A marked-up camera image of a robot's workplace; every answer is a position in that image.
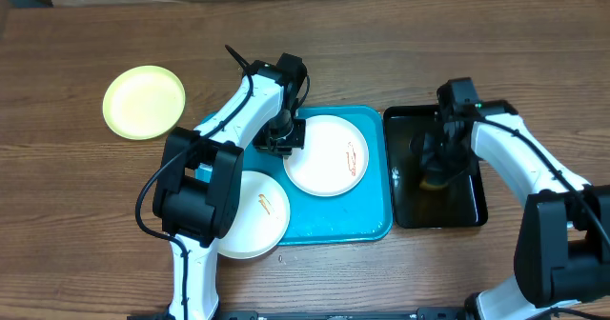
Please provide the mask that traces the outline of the green yellow sponge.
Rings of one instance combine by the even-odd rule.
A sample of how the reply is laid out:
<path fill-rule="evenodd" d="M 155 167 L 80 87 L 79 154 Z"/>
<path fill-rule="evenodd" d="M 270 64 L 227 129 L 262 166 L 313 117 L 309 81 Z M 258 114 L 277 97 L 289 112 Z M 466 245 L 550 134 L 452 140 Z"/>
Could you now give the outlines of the green yellow sponge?
<path fill-rule="evenodd" d="M 451 177 L 442 171 L 427 171 L 423 173 L 419 187 L 423 190 L 442 190 L 450 179 Z"/>

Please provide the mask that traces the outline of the white plate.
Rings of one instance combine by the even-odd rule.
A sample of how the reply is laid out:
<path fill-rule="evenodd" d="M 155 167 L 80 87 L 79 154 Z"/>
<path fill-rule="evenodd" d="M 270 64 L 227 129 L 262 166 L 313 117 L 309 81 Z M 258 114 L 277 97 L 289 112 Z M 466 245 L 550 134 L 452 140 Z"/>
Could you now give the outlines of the white plate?
<path fill-rule="evenodd" d="M 218 252 L 228 258 L 251 259 L 273 249 L 290 223 L 290 202 L 285 190 L 269 175 L 242 173 L 239 206 Z"/>
<path fill-rule="evenodd" d="M 310 117 L 305 130 L 304 146 L 283 159 L 290 181 L 313 196 L 333 197 L 352 190 L 369 163 L 369 148 L 361 131 L 335 115 Z"/>

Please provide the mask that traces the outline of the yellow green rimmed plate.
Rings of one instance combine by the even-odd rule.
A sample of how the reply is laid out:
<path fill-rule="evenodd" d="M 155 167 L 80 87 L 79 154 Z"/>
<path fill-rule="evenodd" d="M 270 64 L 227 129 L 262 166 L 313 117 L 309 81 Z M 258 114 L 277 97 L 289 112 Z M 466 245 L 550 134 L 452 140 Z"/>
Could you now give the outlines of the yellow green rimmed plate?
<path fill-rule="evenodd" d="M 124 71 L 108 86 L 102 114 L 108 128 L 126 139 L 148 140 L 171 130 L 186 105 L 180 79 L 159 66 Z"/>

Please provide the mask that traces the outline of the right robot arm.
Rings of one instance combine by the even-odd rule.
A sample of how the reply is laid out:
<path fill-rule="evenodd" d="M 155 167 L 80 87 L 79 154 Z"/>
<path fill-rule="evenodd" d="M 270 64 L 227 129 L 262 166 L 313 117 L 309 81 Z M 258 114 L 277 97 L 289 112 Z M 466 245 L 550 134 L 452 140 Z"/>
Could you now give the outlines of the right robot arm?
<path fill-rule="evenodd" d="M 609 188 L 556 159 L 505 100 L 482 101 L 471 78 L 437 89 L 438 129 L 411 144 L 424 190 L 440 190 L 487 162 L 523 215 L 514 273 L 466 299 L 462 319 L 551 319 L 609 294 Z"/>

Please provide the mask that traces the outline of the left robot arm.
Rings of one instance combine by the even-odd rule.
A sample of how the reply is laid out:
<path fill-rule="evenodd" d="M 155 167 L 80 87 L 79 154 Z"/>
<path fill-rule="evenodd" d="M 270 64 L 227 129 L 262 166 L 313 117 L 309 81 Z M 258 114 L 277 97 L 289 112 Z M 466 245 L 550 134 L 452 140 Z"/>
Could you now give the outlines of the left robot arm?
<path fill-rule="evenodd" d="M 153 193 L 152 210 L 162 221 L 157 237 L 173 251 L 173 300 L 161 319 L 215 317 L 218 246 L 237 214 L 245 149 L 288 156 L 305 142 L 305 123 L 295 116 L 297 95 L 309 87 L 302 59 L 234 59 L 243 70 L 235 95 L 197 129 L 170 132 L 161 166 L 136 200 L 140 209 Z"/>

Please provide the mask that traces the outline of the black rectangular water tray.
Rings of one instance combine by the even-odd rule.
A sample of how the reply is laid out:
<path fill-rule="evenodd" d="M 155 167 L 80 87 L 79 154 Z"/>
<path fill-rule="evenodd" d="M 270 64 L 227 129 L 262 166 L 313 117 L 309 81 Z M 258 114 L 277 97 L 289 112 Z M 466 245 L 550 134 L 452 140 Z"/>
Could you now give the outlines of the black rectangular water tray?
<path fill-rule="evenodd" d="M 405 229 L 480 227 L 488 220 L 488 209 L 479 170 L 462 174 L 441 190 L 419 186 L 422 171 L 410 144 L 420 131 L 439 127 L 437 111 L 435 105 L 395 106 L 383 113 L 395 221 Z"/>

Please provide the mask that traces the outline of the teal plastic tray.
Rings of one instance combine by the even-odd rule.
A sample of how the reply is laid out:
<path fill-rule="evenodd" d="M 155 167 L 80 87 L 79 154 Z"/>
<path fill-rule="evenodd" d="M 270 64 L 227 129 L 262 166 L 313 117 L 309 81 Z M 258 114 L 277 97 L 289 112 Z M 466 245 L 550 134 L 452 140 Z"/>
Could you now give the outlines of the teal plastic tray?
<path fill-rule="evenodd" d="M 382 238 L 393 222 L 387 158 L 380 114 L 367 106 L 316 107 L 300 110 L 299 117 L 335 115 L 353 123 L 369 148 L 369 163 L 361 181 L 339 196 L 313 196 L 287 176 L 283 159 L 245 150 L 244 171 L 271 176 L 286 192 L 290 223 L 277 245 L 332 244 Z"/>

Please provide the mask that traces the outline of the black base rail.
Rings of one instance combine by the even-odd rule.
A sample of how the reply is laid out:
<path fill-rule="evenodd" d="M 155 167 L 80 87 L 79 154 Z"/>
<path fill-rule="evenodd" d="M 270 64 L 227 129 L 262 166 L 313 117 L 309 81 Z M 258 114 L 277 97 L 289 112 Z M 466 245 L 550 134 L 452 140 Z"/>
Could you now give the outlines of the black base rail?
<path fill-rule="evenodd" d="M 402 311 L 277 312 L 254 310 L 218 311 L 213 320 L 476 320 L 464 307 L 422 307 Z"/>

